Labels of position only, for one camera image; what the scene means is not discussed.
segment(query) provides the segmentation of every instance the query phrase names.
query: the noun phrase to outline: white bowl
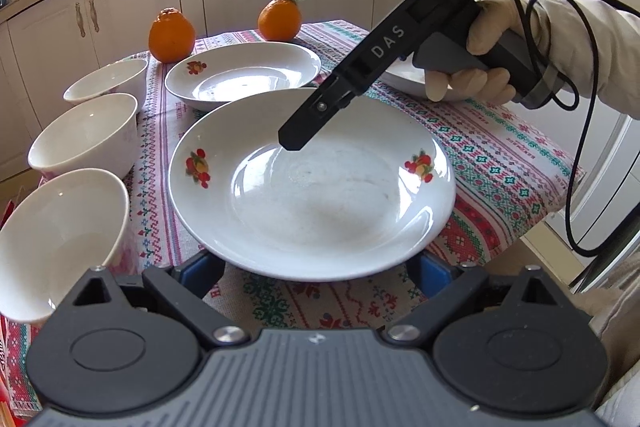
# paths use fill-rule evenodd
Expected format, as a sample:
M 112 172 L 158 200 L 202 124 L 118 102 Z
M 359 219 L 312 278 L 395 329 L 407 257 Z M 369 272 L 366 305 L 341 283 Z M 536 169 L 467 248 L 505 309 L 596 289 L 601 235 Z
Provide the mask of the white bowl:
M 222 259 L 278 279 L 347 280 L 403 263 L 450 217 L 445 153 L 409 115 L 366 96 L 288 152 L 278 129 L 311 92 L 257 94 L 194 124 L 169 167 L 179 219 Z M 421 154 L 431 176 L 412 166 Z
M 124 184 L 101 169 L 68 172 L 31 193 L 0 230 L 0 314 L 40 324 L 90 267 L 133 273 Z
M 211 111 L 252 94 L 302 87 L 320 72 L 320 58 L 286 42 L 246 42 L 185 58 L 164 86 L 186 105 Z
M 83 76 L 69 87 L 63 98 L 78 105 L 97 96 L 112 92 L 128 92 L 138 100 L 138 110 L 146 102 L 146 66 L 144 58 L 129 58 L 114 62 Z
M 138 157 L 137 110 L 136 99 L 124 92 L 76 105 L 36 138 L 29 165 L 47 179 L 87 167 L 124 178 Z
M 410 94 L 415 98 L 428 100 L 424 87 L 424 70 L 416 68 L 412 63 L 413 59 L 413 54 L 409 55 L 406 60 L 396 59 L 396 61 L 380 75 L 380 81 L 387 86 Z M 454 91 L 451 89 L 451 86 L 449 86 L 442 102 L 461 102 L 468 98 L 468 96 Z

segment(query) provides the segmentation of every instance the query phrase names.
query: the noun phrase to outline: person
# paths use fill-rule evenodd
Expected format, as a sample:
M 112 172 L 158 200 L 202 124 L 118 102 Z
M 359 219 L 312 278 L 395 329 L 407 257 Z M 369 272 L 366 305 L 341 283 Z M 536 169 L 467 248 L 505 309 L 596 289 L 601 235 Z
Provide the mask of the person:
M 521 0 L 526 8 L 529 0 Z M 609 107 L 640 120 L 640 18 L 600 0 L 575 0 L 587 17 L 598 45 L 598 97 Z M 511 29 L 523 36 L 514 0 L 481 1 L 466 43 L 474 55 L 487 53 Z M 581 96 L 593 88 L 590 39 L 577 11 L 566 0 L 539 0 L 532 35 L 538 49 L 567 75 Z M 464 70 L 453 75 L 425 71 L 427 97 L 435 102 L 447 86 L 469 97 L 500 105 L 516 94 L 509 71 Z M 596 413 L 612 427 L 640 425 L 640 251 L 609 276 L 607 287 L 572 295 L 593 318 L 590 325 L 604 344 L 609 371 L 597 399 Z

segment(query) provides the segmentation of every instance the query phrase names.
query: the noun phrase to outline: hand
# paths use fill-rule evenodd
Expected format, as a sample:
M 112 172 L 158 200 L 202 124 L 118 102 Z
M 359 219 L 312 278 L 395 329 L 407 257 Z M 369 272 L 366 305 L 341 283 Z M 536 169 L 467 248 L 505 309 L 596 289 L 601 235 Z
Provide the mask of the hand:
M 522 0 L 526 9 L 526 0 Z M 511 29 L 524 35 L 514 0 L 485 0 L 480 2 L 482 12 L 471 25 L 466 49 L 472 55 L 484 55 L 493 48 L 502 34 Z M 538 44 L 540 20 L 535 14 L 531 21 L 533 38 Z M 509 85 L 510 73 L 504 68 L 489 71 L 463 70 L 452 75 L 440 71 L 425 71 L 424 85 L 428 99 L 439 102 L 449 87 L 467 98 L 475 98 L 494 105 L 502 105 L 516 95 Z

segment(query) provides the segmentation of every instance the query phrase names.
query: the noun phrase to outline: finger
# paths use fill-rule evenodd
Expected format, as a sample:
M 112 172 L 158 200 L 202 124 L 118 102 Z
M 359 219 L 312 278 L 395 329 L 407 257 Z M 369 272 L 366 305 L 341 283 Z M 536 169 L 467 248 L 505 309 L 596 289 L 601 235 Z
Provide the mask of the finger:
M 472 55 L 484 55 L 495 46 L 502 34 L 513 24 L 513 0 L 487 0 L 469 28 L 466 49 Z
M 504 68 L 489 70 L 486 74 L 486 85 L 476 94 L 478 100 L 493 100 L 509 83 L 511 73 Z
M 490 103 L 494 105 L 502 105 L 507 102 L 511 102 L 514 96 L 516 96 L 516 88 L 511 86 L 511 84 L 507 84 L 498 96 L 490 100 Z
M 431 102 L 439 102 L 447 94 L 451 77 L 441 71 L 424 72 L 424 90 Z
M 486 73 L 482 70 L 462 70 L 451 75 L 451 89 L 468 97 L 474 97 L 486 84 Z

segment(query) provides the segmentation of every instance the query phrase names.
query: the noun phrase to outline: tablecloth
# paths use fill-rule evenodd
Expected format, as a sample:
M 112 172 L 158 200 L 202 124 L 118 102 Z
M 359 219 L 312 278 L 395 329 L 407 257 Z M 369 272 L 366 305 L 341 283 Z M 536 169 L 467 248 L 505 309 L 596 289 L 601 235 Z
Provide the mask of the tablecloth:
M 321 82 L 366 34 L 344 21 L 315 23 L 303 25 L 296 42 L 321 57 L 317 79 Z M 259 40 L 254 31 L 227 33 L 199 40 L 194 53 Z M 200 249 L 172 210 L 167 181 L 178 140 L 203 113 L 164 89 L 170 65 L 158 63 L 148 52 L 135 56 L 149 59 L 148 97 L 138 119 L 140 158 L 125 182 L 142 270 L 152 264 L 179 264 Z M 429 246 L 446 261 L 484 264 L 564 205 L 572 158 L 506 108 L 474 100 L 418 101 L 380 82 L 367 95 L 422 123 L 451 159 L 457 183 L 455 208 Z M 250 331 L 260 327 L 377 328 L 407 314 L 423 299 L 403 266 L 338 283 L 285 282 L 227 266 L 220 283 L 205 297 Z M 9 321 L 4 330 L 12 407 L 37 410 L 36 396 L 24 374 L 24 356 L 37 331 Z

